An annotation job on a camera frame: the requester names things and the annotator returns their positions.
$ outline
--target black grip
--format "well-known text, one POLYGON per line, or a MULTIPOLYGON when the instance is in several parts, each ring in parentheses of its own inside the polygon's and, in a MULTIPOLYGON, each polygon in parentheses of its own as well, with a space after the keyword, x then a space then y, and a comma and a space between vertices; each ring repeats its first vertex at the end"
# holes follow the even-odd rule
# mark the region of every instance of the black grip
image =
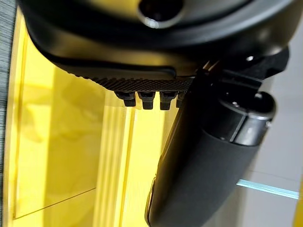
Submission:
POLYGON ((234 189, 273 118, 267 93, 244 104, 245 92, 235 99, 234 89, 213 87, 192 88, 177 114, 147 208, 151 227, 201 227, 234 189))

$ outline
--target yellow panel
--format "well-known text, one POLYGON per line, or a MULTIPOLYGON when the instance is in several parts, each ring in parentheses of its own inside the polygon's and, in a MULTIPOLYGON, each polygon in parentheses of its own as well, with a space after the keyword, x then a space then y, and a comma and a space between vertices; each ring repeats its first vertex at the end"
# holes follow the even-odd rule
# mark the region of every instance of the yellow panel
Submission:
POLYGON ((303 226, 303 181, 301 182, 300 198, 294 216, 294 227, 302 227, 302 226, 303 226))
POLYGON ((14 220, 13 227, 90 227, 96 190, 14 220))
POLYGON ((105 97, 97 84, 50 64, 30 39, 24 51, 31 58, 24 59, 16 217, 96 187, 105 97))

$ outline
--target black plastic part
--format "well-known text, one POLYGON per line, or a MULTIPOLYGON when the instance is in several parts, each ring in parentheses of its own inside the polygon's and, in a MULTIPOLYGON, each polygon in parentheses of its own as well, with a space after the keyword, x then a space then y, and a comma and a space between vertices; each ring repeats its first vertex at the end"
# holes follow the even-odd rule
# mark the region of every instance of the black plastic part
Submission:
POLYGON ((124 100, 124 105, 126 107, 135 107, 136 106, 136 99, 124 100))
POLYGON ((171 101, 177 96, 176 92, 160 92, 160 109, 169 110, 171 101))
POLYGON ((115 94, 118 98, 124 101, 126 107, 134 107, 136 106, 136 98, 134 92, 121 92, 115 91, 115 94))
POLYGON ((229 196, 256 154, 267 130, 263 120, 271 122, 274 116, 272 98, 265 97, 265 104, 255 102, 256 90, 213 78, 196 77, 177 114, 158 164, 147 215, 151 227, 201 227, 229 196), (242 107, 232 101, 237 94, 242 107), (259 135, 255 140, 246 140, 252 133, 246 127, 250 119, 257 121, 250 125, 259 135), (227 132, 232 132, 228 140, 227 132))
POLYGON ((18 3, 29 32, 44 50, 60 41, 46 35, 51 32, 48 28, 51 24, 103 43, 135 49, 178 50, 193 58, 204 53, 208 56, 272 54, 288 44, 303 5, 301 0, 254 0, 211 23, 155 31, 102 14, 79 1, 48 0, 42 4, 39 0, 19 0, 18 3))
POLYGON ((156 92, 138 92, 144 110, 152 110, 156 92))
POLYGON ((181 107, 185 94, 186 94, 186 91, 178 92, 177 101, 176 101, 176 108, 181 107))

